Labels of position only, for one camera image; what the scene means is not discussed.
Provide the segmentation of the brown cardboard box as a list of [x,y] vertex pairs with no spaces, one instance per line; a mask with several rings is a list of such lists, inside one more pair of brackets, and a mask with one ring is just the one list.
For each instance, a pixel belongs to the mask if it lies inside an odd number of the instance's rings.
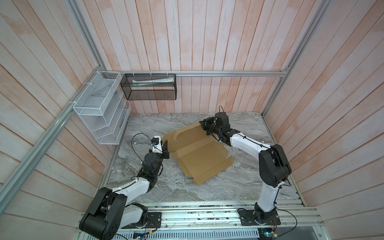
[[201,185],[234,163],[224,145],[213,136],[206,135],[200,123],[170,132],[163,137],[168,151],[186,177]]

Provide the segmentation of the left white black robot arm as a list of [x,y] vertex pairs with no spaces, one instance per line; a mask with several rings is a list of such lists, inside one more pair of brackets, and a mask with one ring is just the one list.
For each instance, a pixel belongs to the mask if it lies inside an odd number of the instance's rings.
[[151,140],[152,149],[145,155],[139,173],[123,186],[100,188],[79,223],[79,229],[98,240],[111,240],[119,229],[149,228],[137,234],[143,239],[161,225],[162,214],[133,200],[152,190],[163,172],[163,160],[169,159],[168,142],[159,136]]

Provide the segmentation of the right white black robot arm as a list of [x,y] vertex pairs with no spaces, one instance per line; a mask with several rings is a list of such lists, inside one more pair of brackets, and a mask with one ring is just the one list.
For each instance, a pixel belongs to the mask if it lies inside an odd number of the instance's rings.
[[230,147],[238,148],[259,161],[259,173],[263,187],[253,211],[254,221],[265,225],[276,214],[275,201],[279,189],[292,173],[291,166],[282,146],[267,145],[247,137],[231,128],[229,117],[225,112],[199,121],[206,135],[216,135],[218,140]]

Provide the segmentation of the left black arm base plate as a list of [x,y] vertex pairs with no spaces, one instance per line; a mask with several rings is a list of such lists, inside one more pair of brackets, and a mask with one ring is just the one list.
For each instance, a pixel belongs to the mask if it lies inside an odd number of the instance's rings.
[[123,225],[121,229],[144,229],[144,228],[158,229],[161,227],[161,222],[162,222],[161,212],[149,212],[149,213],[144,213],[137,223]]

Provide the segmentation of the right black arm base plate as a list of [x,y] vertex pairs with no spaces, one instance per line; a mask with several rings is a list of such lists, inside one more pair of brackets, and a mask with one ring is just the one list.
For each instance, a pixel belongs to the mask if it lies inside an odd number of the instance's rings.
[[281,220],[276,209],[264,213],[262,210],[246,210],[240,208],[237,209],[237,213],[242,226],[281,225]]

